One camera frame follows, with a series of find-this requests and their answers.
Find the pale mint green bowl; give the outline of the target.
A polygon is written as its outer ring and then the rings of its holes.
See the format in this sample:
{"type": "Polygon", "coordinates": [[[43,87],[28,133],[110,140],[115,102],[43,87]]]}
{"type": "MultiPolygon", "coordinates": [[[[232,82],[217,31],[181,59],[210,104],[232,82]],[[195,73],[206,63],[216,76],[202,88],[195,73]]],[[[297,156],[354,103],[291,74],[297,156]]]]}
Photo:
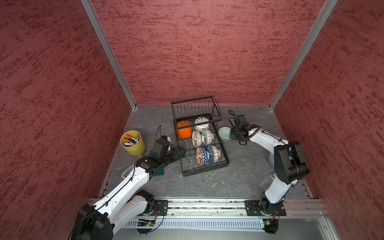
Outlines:
{"type": "Polygon", "coordinates": [[[231,133],[231,128],[229,128],[229,127],[221,127],[218,130],[219,137],[224,142],[231,141],[230,133],[231,133]]]}

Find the orange plastic bowl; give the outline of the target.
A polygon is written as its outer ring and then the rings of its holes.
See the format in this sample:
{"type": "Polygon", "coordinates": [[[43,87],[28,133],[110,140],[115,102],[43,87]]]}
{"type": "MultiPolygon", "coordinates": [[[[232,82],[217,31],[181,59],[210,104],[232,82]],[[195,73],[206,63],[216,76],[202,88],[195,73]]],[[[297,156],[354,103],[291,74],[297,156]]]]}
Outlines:
{"type": "Polygon", "coordinates": [[[177,123],[177,134],[179,139],[189,139],[192,137],[193,130],[189,121],[180,121],[177,123]]]}

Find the grey green patterned bowl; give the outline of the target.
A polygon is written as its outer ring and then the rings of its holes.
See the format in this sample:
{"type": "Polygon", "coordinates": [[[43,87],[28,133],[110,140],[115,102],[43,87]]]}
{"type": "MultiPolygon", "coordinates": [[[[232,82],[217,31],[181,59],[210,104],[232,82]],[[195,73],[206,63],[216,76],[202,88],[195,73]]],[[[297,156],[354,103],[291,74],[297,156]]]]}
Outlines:
{"type": "Polygon", "coordinates": [[[214,134],[209,129],[202,129],[202,136],[204,137],[204,145],[208,146],[214,140],[214,134]]]}

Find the blue patterned bowl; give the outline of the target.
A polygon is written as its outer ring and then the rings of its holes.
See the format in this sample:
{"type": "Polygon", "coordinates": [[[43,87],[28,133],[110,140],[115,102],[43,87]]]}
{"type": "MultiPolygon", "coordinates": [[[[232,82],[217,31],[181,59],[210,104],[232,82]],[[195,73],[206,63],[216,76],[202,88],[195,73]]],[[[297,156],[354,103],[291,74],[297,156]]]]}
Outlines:
{"type": "Polygon", "coordinates": [[[215,147],[213,145],[208,145],[206,147],[206,150],[207,150],[207,152],[209,154],[209,162],[211,164],[216,163],[220,159],[221,152],[220,152],[220,150],[217,147],[215,147]]]}

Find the red orange patterned bowl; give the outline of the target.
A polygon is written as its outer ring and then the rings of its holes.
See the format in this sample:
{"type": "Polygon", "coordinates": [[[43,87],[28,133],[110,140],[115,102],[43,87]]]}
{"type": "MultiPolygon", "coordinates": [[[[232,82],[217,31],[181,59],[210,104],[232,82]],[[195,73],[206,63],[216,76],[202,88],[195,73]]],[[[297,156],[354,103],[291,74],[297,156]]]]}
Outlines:
{"type": "Polygon", "coordinates": [[[197,147],[196,148],[196,157],[197,162],[200,167],[206,166],[209,162],[209,153],[206,148],[197,147]]]}

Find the black wire dish rack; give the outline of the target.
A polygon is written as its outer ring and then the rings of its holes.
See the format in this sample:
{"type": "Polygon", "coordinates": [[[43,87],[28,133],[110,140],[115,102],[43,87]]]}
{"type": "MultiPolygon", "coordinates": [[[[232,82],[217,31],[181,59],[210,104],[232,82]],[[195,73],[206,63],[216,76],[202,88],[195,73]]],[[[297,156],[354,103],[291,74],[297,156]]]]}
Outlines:
{"type": "Polygon", "coordinates": [[[217,129],[217,122],[222,120],[222,114],[213,96],[172,102],[172,112],[177,144],[186,149],[185,157],[180,160],[184,177],[224,168],[229,165],[230,161],[217,129]],[[211,164],[208,162],[203,167],[198,165],[196,148],[193,146],[192,137],[189,139],[179,139],[177,134],[177,123],[180,121],[189,121],[192,130],[195,131],[194,121],[198,117],[205,117],[209,120],[209,130],[214,134],[214,140],[211,145],[217,147],[221,152],[221,157],[216,163],[211,164]]]}

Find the white ceramic bowl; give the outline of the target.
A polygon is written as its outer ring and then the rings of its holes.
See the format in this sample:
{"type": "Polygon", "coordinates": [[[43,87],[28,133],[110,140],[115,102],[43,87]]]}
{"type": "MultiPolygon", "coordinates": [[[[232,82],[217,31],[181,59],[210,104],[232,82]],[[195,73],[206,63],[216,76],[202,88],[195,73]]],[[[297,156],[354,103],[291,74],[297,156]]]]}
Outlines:
{"type": "Polygon", "coordinates": [[[201,133],[203,131],[203,129],[209,129],[209,125],[210,124],[208,123],[208,121],[209,120],[207,118],[205,118],[205,117],[198,117],[198,118],[196,118],[195,121],[194,121],[194,124],[195,124],[194,128],[195,128],[195,130],[201,133]]]}

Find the white red lattice bowl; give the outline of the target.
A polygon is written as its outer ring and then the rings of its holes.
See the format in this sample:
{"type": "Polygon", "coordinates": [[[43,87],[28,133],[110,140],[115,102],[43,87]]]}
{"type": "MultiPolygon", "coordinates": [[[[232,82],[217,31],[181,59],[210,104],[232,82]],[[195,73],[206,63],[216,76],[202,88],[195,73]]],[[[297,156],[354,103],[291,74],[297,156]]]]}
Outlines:
{"type": "Polygon", "coordinates": [[[192,142],[194,148],[198,148],[204,143],[204,136],[198,131],[193,131],[192,142]]]}

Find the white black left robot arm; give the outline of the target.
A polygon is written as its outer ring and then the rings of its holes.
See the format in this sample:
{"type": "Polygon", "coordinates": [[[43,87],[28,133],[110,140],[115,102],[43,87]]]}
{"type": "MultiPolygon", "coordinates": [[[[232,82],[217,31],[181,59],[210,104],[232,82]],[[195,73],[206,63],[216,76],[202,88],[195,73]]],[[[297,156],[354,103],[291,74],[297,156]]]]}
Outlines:
{"type": "Polygon", "coordinates": [[[162,168],[185,157],[186,149],[173,147],[168,137],[155,141],[149,156],[133,164],[132,171],[108,195],[83,205],[68,238],[70,240],[111,240],[131,219],[151,214],[155,197],[140,188],[162,168]]]}

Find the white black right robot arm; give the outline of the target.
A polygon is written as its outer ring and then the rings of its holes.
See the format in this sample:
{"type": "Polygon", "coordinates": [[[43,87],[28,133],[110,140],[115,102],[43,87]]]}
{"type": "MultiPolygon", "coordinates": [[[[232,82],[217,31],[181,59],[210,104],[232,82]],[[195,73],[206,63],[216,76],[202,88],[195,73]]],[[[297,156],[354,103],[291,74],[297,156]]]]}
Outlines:
{"type": "Polygon", "coordinates": [[[244,115],[229,110],[231,115],[230,139],[256,143],[270,152],[270,159],[275,171],[275,178],[270,187],[263,193],[259,202],[259,211],[264,216],[275,214],[283,204],[288,191],[299,180],[310,173],[310,166],[302,145],[297,141],[278,138],[258,125],[251,125],[244,115]]]}

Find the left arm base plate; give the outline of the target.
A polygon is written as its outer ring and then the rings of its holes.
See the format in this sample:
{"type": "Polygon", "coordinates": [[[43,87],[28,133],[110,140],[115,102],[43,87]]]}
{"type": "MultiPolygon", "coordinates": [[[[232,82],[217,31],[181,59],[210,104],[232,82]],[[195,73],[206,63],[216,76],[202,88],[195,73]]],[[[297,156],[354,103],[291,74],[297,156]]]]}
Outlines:
{"type": "Polygon", "coordinates": [[[148,216],[166,216],[168,212],[168,200],[152,200],[148,205],[148,216]]]}

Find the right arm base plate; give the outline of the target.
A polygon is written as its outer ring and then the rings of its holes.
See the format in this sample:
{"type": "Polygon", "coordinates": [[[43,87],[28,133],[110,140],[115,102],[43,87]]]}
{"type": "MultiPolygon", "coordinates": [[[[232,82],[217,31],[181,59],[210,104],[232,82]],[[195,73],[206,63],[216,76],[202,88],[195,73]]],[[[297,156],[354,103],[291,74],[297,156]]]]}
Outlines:
{"type": "Polygon", "coordinates": [[[244,201],[248,217],[285,217],[283,202],[271,204],[267,199],[244,201]]]}

